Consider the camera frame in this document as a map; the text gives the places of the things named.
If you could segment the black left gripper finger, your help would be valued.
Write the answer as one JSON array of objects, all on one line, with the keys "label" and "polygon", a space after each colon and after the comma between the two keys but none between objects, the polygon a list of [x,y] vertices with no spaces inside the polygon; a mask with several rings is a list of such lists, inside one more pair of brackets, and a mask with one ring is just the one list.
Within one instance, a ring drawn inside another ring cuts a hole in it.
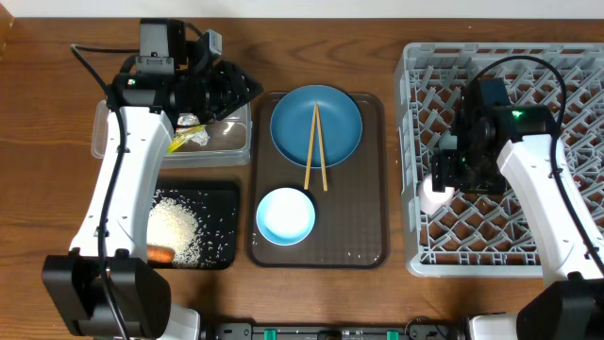
[{"label": "black left gripper finger", "polygon": [[221,61],[228,88],[243,102],[250,102],[263,92],[259,81],[247,74],[243,68],[228,60]]},{"label": "black left gripper finger", "polygon": [[230,114],[249,103],[242,97],[235,99],[211,99],[207,106],[207,123],[225,120]]}]

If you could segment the white tissue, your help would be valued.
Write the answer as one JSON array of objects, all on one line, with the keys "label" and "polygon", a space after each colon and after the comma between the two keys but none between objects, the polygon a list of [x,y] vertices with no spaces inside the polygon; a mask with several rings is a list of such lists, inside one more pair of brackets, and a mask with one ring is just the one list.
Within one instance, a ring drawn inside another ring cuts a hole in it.
[{"label": "white tissue", "polygon": [[177,119],[178,128],[173,140],[176,147],[181,147],[188,142],[194,142],[199,146],[205,146],[210,140],[206,126],[192,113],[181,113]]}]

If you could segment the yellow green snack wrapper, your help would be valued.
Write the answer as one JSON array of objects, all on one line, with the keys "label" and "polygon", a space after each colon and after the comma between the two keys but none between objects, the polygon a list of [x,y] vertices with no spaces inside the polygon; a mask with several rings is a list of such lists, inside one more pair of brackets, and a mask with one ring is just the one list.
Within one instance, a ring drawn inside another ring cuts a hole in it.
[{"label": "yellow green snack wrapper", "polygon": [[175,134],[175,138],[170,143],[167,149],[167,153],[173,153],[178,150],[181,146],[190,141],[197,133],[204,131],[206,127],[204,125],[190,126],[182,128]]}]

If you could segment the pink cup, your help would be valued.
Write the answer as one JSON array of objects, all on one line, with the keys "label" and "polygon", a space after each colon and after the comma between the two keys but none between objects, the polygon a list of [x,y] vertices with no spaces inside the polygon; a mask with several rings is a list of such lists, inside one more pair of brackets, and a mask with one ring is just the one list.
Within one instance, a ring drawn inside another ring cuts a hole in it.
[{"label": "pink cup", "polygon": [[453,187],[445,187],[443,192],[434,191],[432,175],[428,175],[418,185],[420,211],[433,215],[442,207],[449,205],[454,194],[455,189]]}]

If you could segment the light blue bowl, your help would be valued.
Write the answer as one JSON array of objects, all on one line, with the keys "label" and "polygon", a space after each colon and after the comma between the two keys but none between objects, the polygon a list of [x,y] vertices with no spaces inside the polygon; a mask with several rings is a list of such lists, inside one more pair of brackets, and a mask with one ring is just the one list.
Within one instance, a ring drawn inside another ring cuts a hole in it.
[{"label": "light blue bowl", "polygon": [[264,196],[255,222],[270,243],[288,247],[305,240],[313,230],[316,212],[310,198],[294,188],[278,188]]}]

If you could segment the orange carrot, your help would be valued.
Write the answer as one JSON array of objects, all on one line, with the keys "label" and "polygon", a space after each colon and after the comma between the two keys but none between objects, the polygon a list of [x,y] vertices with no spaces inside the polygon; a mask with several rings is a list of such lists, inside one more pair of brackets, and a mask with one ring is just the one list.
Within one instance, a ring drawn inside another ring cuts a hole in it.
[{"label": "orange carrot", "polygon": [[146,253],[149,262],[159,264],[170,264],[176,256],[176,252],[166,246],[148,245]]}]

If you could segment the light blue cup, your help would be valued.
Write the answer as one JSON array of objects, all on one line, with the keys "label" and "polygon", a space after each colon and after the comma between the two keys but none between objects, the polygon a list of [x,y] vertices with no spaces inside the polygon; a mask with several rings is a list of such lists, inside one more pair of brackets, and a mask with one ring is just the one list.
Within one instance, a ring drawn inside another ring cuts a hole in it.
[{"label": "light blue cup", "polygon": [[458,148],[458,137],[450,131],[446,131],[440,137],[437,146],[442,150],[456,150]]}]

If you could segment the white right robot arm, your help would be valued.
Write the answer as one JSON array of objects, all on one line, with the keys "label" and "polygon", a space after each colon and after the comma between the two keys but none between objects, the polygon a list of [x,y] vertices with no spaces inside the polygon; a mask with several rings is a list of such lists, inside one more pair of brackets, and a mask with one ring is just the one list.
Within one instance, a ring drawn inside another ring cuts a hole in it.
[{"label": "white right robot arm", "polygon": [[501,78],[474,80],[454,120],[455,145],[432,157],[429,193],[511,188],[537,246],[544,291],[518,314],[469,318],[469,339],[600,339],[603,237],[544,105],[513,106]]}]

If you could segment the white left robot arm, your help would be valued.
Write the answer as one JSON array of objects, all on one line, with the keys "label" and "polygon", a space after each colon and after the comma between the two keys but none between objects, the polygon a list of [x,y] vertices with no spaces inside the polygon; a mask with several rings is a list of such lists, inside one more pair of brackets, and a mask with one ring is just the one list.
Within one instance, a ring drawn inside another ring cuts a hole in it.
[{"label": "white left robot arm", "polygon": [[262,92],[222,59],[213,30],[186,34],[177,19],[140,22],[140,44],[102,84],[108,140],[84,220],[64,255],[50,255],[42,282],[70,334],[122,339],[200,339],[200,314],[173,302],[147,261],[147,225],[163,159],[190,113],[221,121]]}]

